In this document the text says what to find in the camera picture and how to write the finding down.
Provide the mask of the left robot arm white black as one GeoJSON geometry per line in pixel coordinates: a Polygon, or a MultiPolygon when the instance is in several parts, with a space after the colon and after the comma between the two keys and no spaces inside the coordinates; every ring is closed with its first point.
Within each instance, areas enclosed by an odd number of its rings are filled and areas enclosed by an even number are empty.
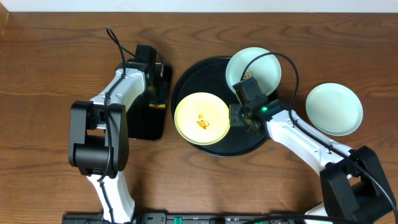
{"type": "Polygon", "coordinates": [[[172,68],[160,62],[128,62],[117,67],[100,94],[72,104],[68,160],[93,184],[103,214],[64,217],[64,222],[133,221],[136,204],[124,175],[129,141],[162,137],[171,79],[172,68]]]}

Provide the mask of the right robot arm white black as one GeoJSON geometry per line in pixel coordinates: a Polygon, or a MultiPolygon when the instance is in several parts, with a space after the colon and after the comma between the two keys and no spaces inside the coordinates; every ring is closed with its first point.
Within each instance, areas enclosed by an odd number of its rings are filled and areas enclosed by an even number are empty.
{"type": "Polygon", "coordinates": [[[300,119],[280,100],[252,100],[229,107],[233,126],[252,129],[293,151],[320,177],[323,202],[304,215],[283,216],[302,223],[374,223],[397,213],[397,204],[376,153],[340,144],[300,119]]]}

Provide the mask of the yellow plate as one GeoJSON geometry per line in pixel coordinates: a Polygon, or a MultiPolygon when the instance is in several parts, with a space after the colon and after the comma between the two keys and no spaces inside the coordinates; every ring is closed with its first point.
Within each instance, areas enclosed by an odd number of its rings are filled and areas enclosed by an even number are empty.
{"type": "Polygon", "coordinates": [[[206,146],[222,140],[230,129],[229,108],[216,95],[192,93],[175,109],[174,123],[188,142],[206,146]]]}

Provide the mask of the yellow green scrub sponge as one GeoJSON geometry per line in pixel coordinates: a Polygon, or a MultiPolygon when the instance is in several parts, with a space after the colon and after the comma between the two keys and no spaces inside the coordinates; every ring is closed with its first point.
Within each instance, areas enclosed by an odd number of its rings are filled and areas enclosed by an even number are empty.
{"type": "Polygon", "coordinates": [[[150,104],[149,105],[150,108],[155,108],[155,109],[165,109],[166,106],[167,106],[166,104],[160,104],[160,105],[150,104]]]}

